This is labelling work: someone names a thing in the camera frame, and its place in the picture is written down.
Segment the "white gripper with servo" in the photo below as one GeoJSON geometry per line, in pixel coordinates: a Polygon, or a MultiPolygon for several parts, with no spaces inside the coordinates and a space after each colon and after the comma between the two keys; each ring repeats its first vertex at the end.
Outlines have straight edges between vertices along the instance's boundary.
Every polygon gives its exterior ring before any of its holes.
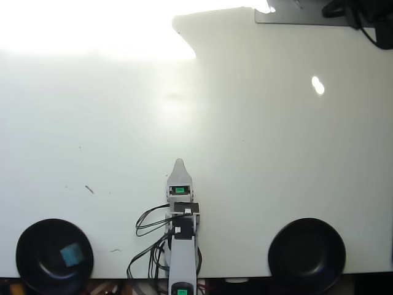
{"type": "Polygon", "coordinates": [[[168,203],[176,202],[193,202],[194,194],[192,186],[192,177],[189,175],[183,159],[176,159],[174,167],[167,179],[166,201],[168,203]],[[185,185],[175,185],[179,178],[185,185]]]}

